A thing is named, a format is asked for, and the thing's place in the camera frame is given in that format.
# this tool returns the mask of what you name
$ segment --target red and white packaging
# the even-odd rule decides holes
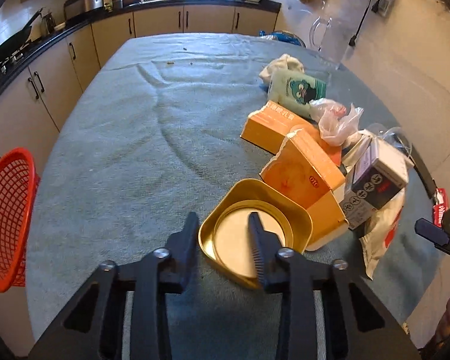
[[[449,208],[445,188],[437,188],[433,200],[435,200],[435,205],[433,206],[433,224],[442,227],[443,213]]]
[[[404,203],[405,188],[377,210],[365,225],[365,235],[360,238],[360,243],[362,244],[365,272],[372,280],[378,262],[385,255],[395,237]]]

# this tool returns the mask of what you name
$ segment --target green cartoon face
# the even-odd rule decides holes
[[[310,100],[315,99],[317,90],[310,87],[309,83],[304,79],[300,81],[290,81],[290,90],[296,102],[300,104],[306,104]]]

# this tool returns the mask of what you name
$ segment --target black wok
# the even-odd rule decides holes
[[[18,31],[13,34],[10,38],[8,38],[5,42],[0,45],[0,63],[5,61],[8,57],[10,57],[15,51],[17,51],[20,47],[22,47],[30,36],[30,32],[32,32],[32,23],[34,20],[39,17],[43,8],[39,9],[35,12],[35,14],[31,17],[27,24]]]

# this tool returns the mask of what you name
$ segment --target green container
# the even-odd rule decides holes
[[[278,69],[271,76],[268,99],[302,117],[310,117],[308,102],[325,97],[327,84],[297,71]]]

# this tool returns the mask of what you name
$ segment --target pitcher handle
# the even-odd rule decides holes
[[[328,21],[326,21],[325,19],[322,19],[321,17],[318,17],[317,20],[315,20],[315,22],[310,27],[310,34],[308,35],[308,39],[310,40],[310,47],[315,47],[317,50],[319,49],[320,46],[315,44],[313,38],[315,35],[315,31],[317,30],[317,27],[319,24],[327,25]]]

